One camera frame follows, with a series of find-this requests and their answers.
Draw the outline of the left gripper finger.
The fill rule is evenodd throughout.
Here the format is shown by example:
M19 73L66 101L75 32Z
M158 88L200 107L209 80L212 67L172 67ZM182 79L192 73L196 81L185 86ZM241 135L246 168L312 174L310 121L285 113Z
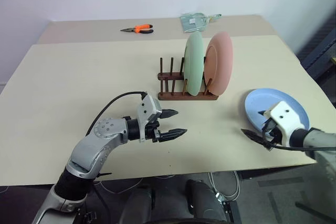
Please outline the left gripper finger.
M161 112L161 119L167 119L178 114L178 111L173 109L163 109Z
M168 132L161 133L159 132L159 137L157 138L158 142L166 142L174 140L187 132L187 129L172 129Z

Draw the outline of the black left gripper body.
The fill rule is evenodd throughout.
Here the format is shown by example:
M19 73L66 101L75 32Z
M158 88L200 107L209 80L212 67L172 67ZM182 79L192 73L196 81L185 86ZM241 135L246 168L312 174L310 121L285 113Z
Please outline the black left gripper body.
M162 115L162 111L155 113L155 114L149 114L147 110L144 110L144 114L147 115L148 117L148 123L145 126L145 139L152 139L153 143L156 143L159 138L160 138L160 134L158 131L158 127L160 126L158 119L161 117Z

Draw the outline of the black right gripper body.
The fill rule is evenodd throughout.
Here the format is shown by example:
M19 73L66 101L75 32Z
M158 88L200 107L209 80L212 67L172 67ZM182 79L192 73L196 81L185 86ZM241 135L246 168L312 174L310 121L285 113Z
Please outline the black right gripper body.
M272 137L270 143L281 143L281 130L278 129L277 123L271 118L269 118L262 127L262 139L269 142L269 140L267 140L267 134Z

